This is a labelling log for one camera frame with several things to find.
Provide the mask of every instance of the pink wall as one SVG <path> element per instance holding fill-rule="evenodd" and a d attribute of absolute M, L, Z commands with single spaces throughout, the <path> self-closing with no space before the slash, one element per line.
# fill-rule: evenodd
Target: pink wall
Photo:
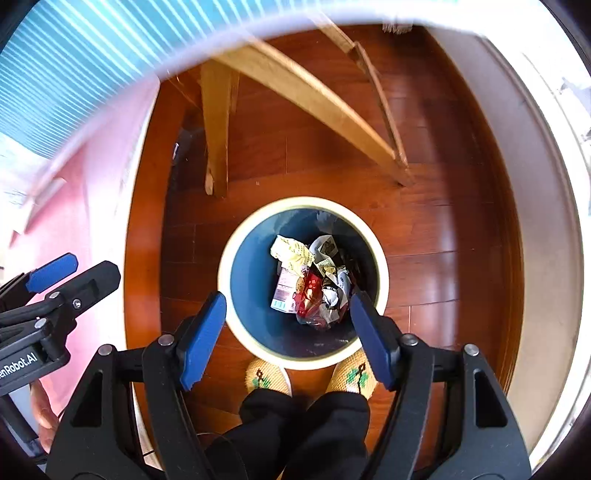
<path fill-rule="evenodd" d="M 57 173 L 65 185 L 32 218 L 24 235 L 14 234 L 5 278 L 37 268 L 65 252 L 78 257 L 81 272 L 103 260 L 123 268 L 126 223 L 137 170 L 138 139 L 158 93 L 156 76 L 127 88 L 98 116 L 86 136 L 63 151 L 74 153 Z M 78 318 L 67 340 L 72 359 L 43 378 L 54 411 L 67 404 L 80 376 L 103 343 L 125 347 L 122 286 Z"/>

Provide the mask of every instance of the crumpled yellow paper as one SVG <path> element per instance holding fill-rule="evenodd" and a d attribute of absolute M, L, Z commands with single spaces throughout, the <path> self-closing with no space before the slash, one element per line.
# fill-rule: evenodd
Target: crumpled yellow paper
<path fill-rule="evenodd" d="M 271 246 L 271 256 L 279 260 L 283 268 L 298 277 L 304 277 L 314 261 L 314 255 L 302 242 L 281 235 L 277 235 Z"/>

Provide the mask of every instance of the trash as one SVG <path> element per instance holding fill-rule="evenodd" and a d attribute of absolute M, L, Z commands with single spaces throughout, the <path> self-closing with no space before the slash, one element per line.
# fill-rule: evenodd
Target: trash
<path fill-rule="evenodd" d="M 302 242 L 281 235 L 277 235 L 271 246 L 271 256 L 279 260 L 283 268 L 298 277 L 305 277 L 307 269 L 304 270 L 302 267 L 309 268 L 314 261 L 314 256 Z"/>
<path fill-rule="evenodd" d="M 332 235 L 318 237 L 309 248 L 277 235 L 271 255 L 281 261 L 273 309 L 295 313 L 299 323 L 317 330 L 343 319 L 355 279 L 342 260 L 346 257 L 350 263 L 349 257 L 340 255 Z"/>
<path fill-rule="evenodd" d="M 296 296 L 304 291 L 304 277 L 281 267 L 279 281 L 273 294 L 271 308 L 284 313 L 297 313 L 300 301 L 296 301 Z"/>

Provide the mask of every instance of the trash can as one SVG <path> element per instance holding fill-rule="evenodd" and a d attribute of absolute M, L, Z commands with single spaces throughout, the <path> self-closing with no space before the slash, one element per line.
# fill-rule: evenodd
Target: trash can
<path fill-rule="evenodd" d="M 317 197 L 270 203 L 240 224 L 220 260 L 217 284 L 228 302 L 226 323 L 246 349 L 280 367 L 324 368 L 361 348 L 348 313 L 329 330 L 317 331 L 270 306 L 278 277 L 269 249 L 277 235 L 309 244 L 322 234 L 332 235 L 357 260 L 359 286 L 382 314 L 389 290 L 384 251 L 367 224 L 338 203 Z"/>

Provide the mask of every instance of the blue window shade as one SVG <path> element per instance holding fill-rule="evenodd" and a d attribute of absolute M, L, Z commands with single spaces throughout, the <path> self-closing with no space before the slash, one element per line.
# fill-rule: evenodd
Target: blue window shade
<path fill-rule="evenodd" d="M 175 50 L 306 5 L 302 0 L 41 0 L 0 53 L 0 133 L 51 158 L 101 104 Z"/>

